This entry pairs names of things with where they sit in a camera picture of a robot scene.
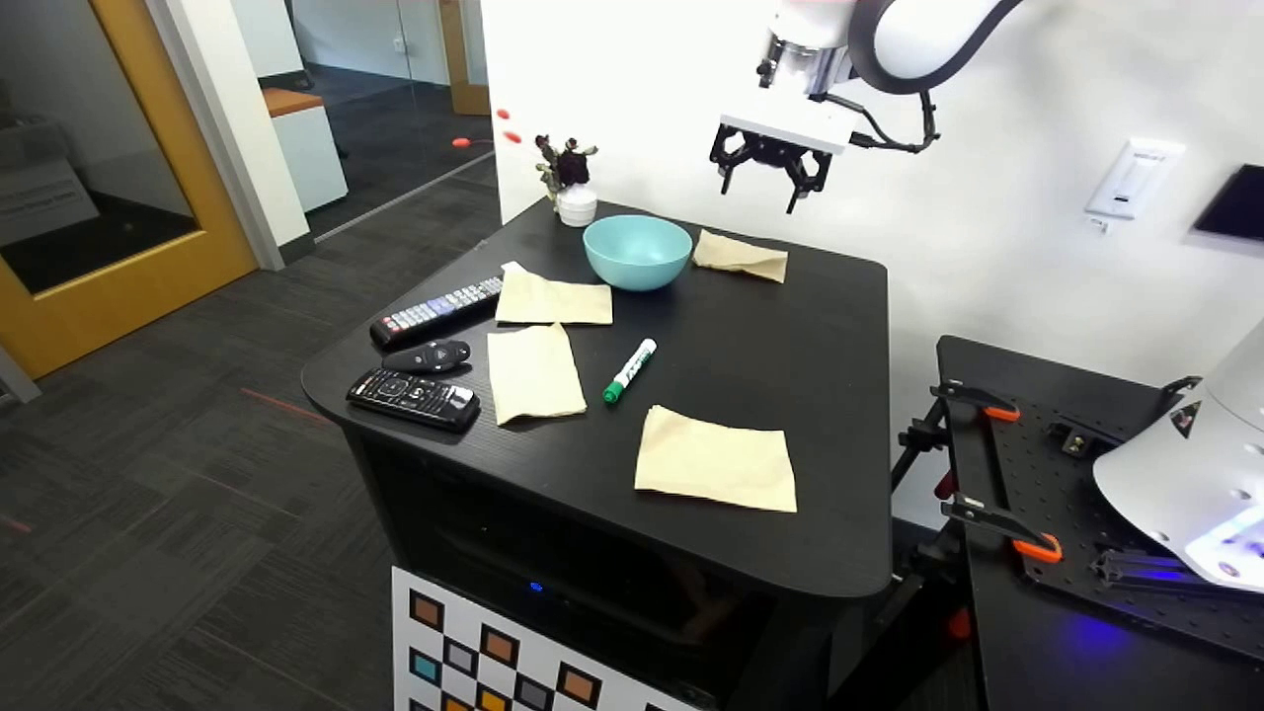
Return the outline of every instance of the wooden door frame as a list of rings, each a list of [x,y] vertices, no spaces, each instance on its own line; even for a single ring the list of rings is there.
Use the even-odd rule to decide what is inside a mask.
[[[451,110],[453,115],[490,115],[485,87],[472,85],[466,60],[466,13],[462,0],[437,0],[441,13],[441,53],[448,53],[448,81],[451,81]]]
[[[7,347],[33,381],[254,272],[237,211],[148,0],[92,0],[92,13],[199,228],[35,295],[0,260],[0,347]]]

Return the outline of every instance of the door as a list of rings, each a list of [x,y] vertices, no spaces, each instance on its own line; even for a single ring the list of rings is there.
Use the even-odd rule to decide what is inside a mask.
[[[482,7],[472,0],[437,0],[437,4],[441,4],[451,110],[490,115],[485,66],[482,66]]]
[[[0,42],[0,347],[29,376],[254,269],[148,0],[4,0]]]

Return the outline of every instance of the teal bowl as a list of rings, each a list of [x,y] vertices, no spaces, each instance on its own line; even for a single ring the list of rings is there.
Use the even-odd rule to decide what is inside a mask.
[[[696,243],[676,227],[649,215],[601,218],[585,228],[593,272],[623,291],[653,291],[672,283]]]

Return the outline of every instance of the red-handled tool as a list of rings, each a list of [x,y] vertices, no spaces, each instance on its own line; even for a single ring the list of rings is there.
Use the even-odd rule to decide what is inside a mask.
[[[985,412],[988,424],[1022,424],[1022,412],[1010,398],[1001,398],[985,389],[968,389],[961,381],[943,381],[940,389],[934,389],[936,398],[963,398],[977,403]]]
[[[1063,543],[1055,534],[1030,530],[1022,519],[1010,509],[988,509],[981,497],[950,493],[940,497],[943,519],[951,522],[981,522],[1010,536],[1010,551],[1022,561],[1035,564],[1059,564],[1063,561]]]

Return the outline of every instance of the pen holder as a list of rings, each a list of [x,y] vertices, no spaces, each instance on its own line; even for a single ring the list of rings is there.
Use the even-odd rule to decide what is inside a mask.
[[[593,185],[568,185],[555,197],[559,220],[563,227],[589,227],[598,218],[598,189]]]

